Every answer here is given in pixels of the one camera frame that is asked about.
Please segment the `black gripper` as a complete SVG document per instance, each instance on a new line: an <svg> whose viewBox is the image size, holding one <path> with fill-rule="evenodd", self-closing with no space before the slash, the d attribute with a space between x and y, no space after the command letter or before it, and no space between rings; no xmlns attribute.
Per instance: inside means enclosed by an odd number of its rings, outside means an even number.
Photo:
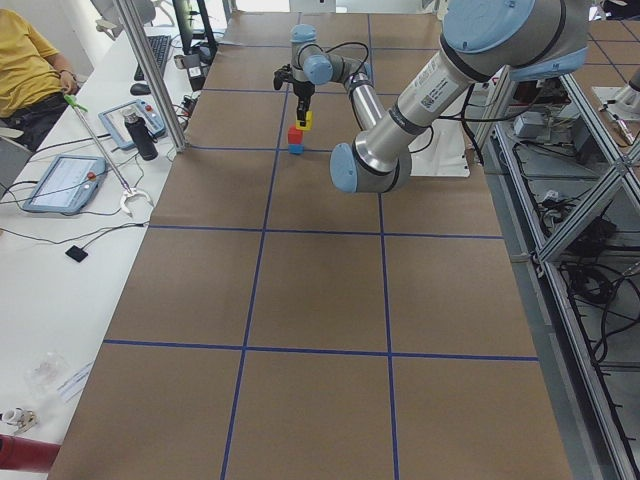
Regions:
<svg viewBox="0 0 640 480"><path fill-rule="evenodd" d="M310 110L310 102L315 93L315 85L311 82L295 82L293 84L293 91L298 97L296 120L303 120L305 113Z"/></svg>

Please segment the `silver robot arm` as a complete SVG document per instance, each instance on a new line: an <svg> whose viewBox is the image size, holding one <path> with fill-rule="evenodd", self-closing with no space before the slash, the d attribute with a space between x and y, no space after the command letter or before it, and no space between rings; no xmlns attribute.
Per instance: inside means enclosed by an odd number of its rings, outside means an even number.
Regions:
<svg viewBox="0 0 640 480"><path fill-rule="evenodd" d="M586 1L452 1L439 51L390 109L378 100L365 61L323 51L315 28L300 24L291 30L291 61L275 71L273 84L292 84L299 121L316 86L343 85L361 131L333 149L332 182L347 193L386 193L410 176L410 144L471 84L504 66L518 82L579 69L587 55L588 10Z"/></svg>

